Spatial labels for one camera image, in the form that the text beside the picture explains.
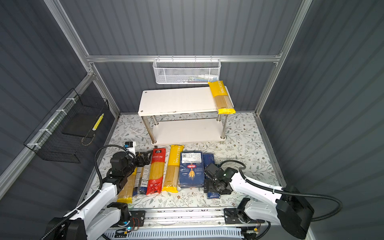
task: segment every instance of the corrugated wall panel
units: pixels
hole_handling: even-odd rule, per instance
[[[311,224],[316,239],[382,235],[383,12],[383,1],[314,1],[261,114],[287,183],[344,203]],[[315,215],[334,207],[310,202]]]
[[[144,90],[208,86],[157,84],[152,63],[95,63],[122,112],[137,112]],[[254,111],[273,63],[222,63],[224,81],[236,110]]]
[[[0,173],[86,71],[40,1],[0,1]]]
[[[300,0],[62,1],[90,55],[275,55]]]
[[[83,94],[101,97],[93,83]],[[38,156],[31,160],[0,201],[1,239],[39,239],[53,217],[76,207],[93,170],[94,154],[104,145],[113,121],[112,113],[105,112],[80,164],[44,161]],[[17,234],[20,224],[23,231]]]

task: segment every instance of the floral patterned surface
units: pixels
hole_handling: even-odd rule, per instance
[[[157,116],[158,121],[216,118],[217,114],[175,114]],[[262,182],[278,185],[275,173],[269,161],[262,138],[258,131],[254,113],[236,113],[228,116],[226,126],[227,140],[225,142],[196,142],[184,145],[185,151],[202,151],[214,153],[215,163],[224,160],[238,160],[246,164],[244,174]],[[151,139],[145,129],[142,119],[138,115],[121,115],[109,144],[123,145],[126,141],[136,141],[136,151],[149,151],[153,149]],[[166,148],[167,170],[170,146]],[[117,148],[107,148],[100,164],[100,171],[105,177],[111,167],[111,156],[120,151]],[[223,167],[237,168],[236,163],[226,163]],[[99,185],[97,176],[92,182],[91,189],[96,190]],[[133,197],[130,208],[170,208],[170,207],[224,207],[237,206],[245,196],[232,192],[222,195],[219,199],[207,199],[203,188],[179,189],[178,193],[161,192],[161,194],[138,195]]]

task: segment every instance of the dark blue package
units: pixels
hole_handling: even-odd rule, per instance
[[[181,188],[204,186],[203,152],[181,152],[179,180]]]
[[[204,168],[206,168],[211,163],[215,164],[214,154],[213,153],[203,153],[203,162],[204,162]],[[209,198],[209,199],[220,198],[220,193],[208,192],[207,198]]]

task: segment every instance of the white mesh basket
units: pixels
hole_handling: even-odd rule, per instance
[[[158,84],[207,84],[220,76],[221,62],[153,62]]]

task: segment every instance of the shelf bottom board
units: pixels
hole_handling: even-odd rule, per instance
[[[164,121],[153,127],[156,143],[152,145],[225,141],[222,131],[223,124],[216,118]]]

